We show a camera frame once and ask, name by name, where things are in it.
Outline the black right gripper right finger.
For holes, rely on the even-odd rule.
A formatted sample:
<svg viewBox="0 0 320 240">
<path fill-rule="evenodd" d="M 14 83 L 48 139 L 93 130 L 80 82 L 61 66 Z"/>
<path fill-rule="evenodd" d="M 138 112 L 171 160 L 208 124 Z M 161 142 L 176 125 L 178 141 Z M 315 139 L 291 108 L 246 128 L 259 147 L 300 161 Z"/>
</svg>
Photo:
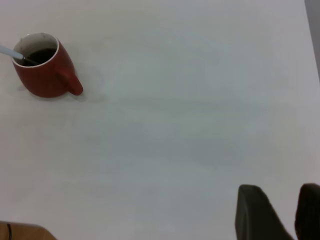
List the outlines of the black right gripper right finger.
<svg viewBox="0 0 320 240">
<path fill-rule="evenodd" d="M 294 222 L 298 240 L 320 239 L 320 186 L 305 183 L 299 192 Z"/>
</svg>

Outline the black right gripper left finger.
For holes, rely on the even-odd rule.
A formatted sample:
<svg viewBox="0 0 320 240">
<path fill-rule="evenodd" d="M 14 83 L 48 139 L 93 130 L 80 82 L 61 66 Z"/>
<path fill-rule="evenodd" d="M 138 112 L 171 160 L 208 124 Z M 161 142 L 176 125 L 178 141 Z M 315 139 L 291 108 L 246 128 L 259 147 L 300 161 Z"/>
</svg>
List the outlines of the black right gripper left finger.
<svg viewBox="0 0 320 240">
<path fill-rule="evenodd" d="M 268 196 L 256 186 L 238 188 L 235 232 L 238 240 L 291 240 Z"/>
</svg>

